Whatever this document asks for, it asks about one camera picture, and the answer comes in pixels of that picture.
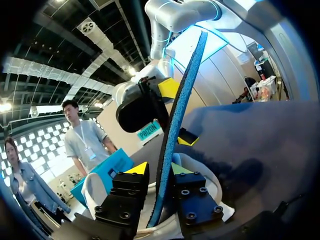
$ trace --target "man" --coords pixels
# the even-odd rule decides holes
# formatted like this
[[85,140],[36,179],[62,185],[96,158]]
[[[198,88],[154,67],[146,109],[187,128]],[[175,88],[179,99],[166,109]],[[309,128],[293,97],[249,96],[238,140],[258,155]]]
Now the man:
[[74,164],[86,176],[94,167],[109,157],[105,147],[114,153],[117,149],[107,134],[94,121],[80,122],[79,106],[75,100],[66,100],[62,109],[71,128],[64,137],[66,155],[73,159]]

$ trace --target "id badge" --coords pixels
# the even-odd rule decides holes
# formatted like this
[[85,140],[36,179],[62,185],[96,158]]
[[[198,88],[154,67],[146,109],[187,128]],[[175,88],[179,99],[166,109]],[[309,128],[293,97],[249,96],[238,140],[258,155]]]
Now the id badge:
[[96,158],[96,155],[94,151],[92,151],[91,147],[87,147],[84,151],[90,160],[93,160],[94,158]]

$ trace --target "ceiling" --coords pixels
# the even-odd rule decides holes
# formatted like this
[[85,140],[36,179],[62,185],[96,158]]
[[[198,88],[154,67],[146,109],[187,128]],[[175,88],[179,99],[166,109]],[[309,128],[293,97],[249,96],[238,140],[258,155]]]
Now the ceiling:
[[[115,86],[132,77],[122,63],[138,72],[149,62],[151,33],[144,12],[146,2],[47,1],[2,65],[0,104],[12,107],[0,112],[0,140],[64,118],[61,110],[50,112],[49,107],[45,108],[48,112],[31,118],[32,106],[59,106],[74,98],[88,108],[86,117],[97,116],[102,109],[95,103],[104,103],[111,96],[110,88],[103,91],[100,86]],[[94,22],[113,47],[104,48],[83,34],[84,21]]]

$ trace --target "checkered wall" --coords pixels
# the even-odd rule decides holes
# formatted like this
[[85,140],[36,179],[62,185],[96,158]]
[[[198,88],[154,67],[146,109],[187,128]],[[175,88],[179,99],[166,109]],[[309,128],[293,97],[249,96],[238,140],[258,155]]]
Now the checkered wall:
[[[95,118],[90,118],[90,120],[95,121],[97,126],[102,128]],[[45,129],[38,129],[14,138],[20,161],[30,163],[46,183],[74,165],[73,160],[66,156],[65,151],[64,138],[69,128],[68,122],[59,122]],[[3,145],[0,146],[0,156],[1,175],[5,184],[10,186],[9,175],[12,169]]]

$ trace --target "lanyard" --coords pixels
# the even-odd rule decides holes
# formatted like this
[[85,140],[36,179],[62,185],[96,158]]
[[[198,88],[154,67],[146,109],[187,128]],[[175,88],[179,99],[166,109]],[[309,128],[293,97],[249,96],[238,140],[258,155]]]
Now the lanyard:
[[81,128],[81,135],[82,137],[75,131],[75,129],[73,128],[73,131],[74,133],[79,137],[79,139],[83,142],[85,148],[87,149],[88,148],[88,145],[86,144],[86,141],[85,141],[85,135],[84,135],[84,130],[82,128],[82,124],[80,123],[80,128]]

